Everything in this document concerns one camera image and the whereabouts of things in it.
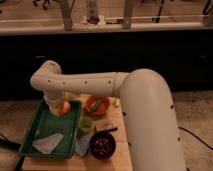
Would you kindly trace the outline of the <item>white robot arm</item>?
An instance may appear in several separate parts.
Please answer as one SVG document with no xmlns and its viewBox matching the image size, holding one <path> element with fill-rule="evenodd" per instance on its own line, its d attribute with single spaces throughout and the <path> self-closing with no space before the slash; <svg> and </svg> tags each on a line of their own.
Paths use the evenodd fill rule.
<svg viewBox="0 0 213 171">
<path fill-rule="evenodd" d="M 165 79 L 151 69 L 67 75 L 45 61 L 30 78 L 50 107 L 67 92 L 120 99 L 133 171 L 186 171 L 176 111 Z"/>
</svg>

